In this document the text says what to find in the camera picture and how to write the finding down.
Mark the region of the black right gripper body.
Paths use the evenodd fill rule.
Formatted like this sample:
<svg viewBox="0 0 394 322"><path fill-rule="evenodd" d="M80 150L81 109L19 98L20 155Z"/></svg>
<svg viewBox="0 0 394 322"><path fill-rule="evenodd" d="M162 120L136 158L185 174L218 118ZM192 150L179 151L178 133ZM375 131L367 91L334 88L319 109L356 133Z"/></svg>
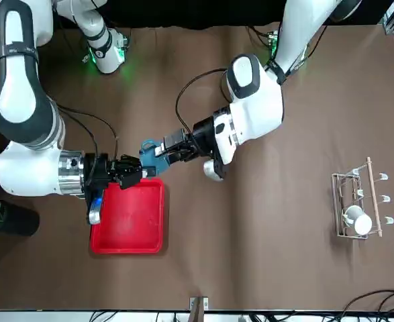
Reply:
<svg viewBox="0 0 394 322"><path fill-rule="evenodd" d="M118 159L109 159L106 153L98 156L95 153L85 154L83 157L83 192L86 201L100 197L109 183L118 183L117 164Z"/></svg>

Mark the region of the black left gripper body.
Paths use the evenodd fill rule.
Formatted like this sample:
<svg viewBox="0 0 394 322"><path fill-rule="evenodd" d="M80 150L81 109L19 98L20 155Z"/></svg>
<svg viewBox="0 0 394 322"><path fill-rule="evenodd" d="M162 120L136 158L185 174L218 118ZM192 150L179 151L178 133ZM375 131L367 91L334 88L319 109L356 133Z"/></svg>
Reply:
<svg viewBox="0 0 394 322"><path fill-rule="evenodd" d="M193 137L199 146L195 148L194 157L207 156L215 159L216 142L213 116L209 116L193 125Z"/></svg>

